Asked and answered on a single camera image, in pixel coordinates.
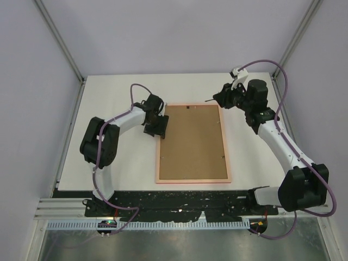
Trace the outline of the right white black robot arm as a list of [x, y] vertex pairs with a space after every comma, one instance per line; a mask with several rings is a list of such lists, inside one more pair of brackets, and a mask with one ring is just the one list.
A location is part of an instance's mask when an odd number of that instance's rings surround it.
[[243, 83], [226, 83], [213, 95], [224, 109], [237, 107], [245, 120], [270, 148], [279, 161], [284, 179], [277, 187], [258, 187], [249, 191], [246, 208], [259, 214], [267, 205], [282, 207], [288, 212], [321, 206], [326, 202], [329, 171], [325, 164], [316, 164], [291, 140], [279, 116], [268, 106], [265, 81], [253, 79]]

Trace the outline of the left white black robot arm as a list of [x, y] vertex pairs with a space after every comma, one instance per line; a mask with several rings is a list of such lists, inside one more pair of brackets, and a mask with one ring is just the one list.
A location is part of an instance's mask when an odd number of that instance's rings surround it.
[[149, 94], [146, 100], [132, 103], [127, 111], [108, 121], [99, 117], [90, 120], [79, 151], [87, 163], [94, 165], [93, 195], [99, 199], [97, 210], [102, 215], [111, 216], [116, 209], [139, 210], [138, 207], [119, 207], [111, 200], [115, 189], [111, 183], [109, 166], [116, 158], [119, 138], [126, 131], [136, 126], [144, 126], [145, 134], [165, 138], [169, 116], [164, 113], [164, 101]]

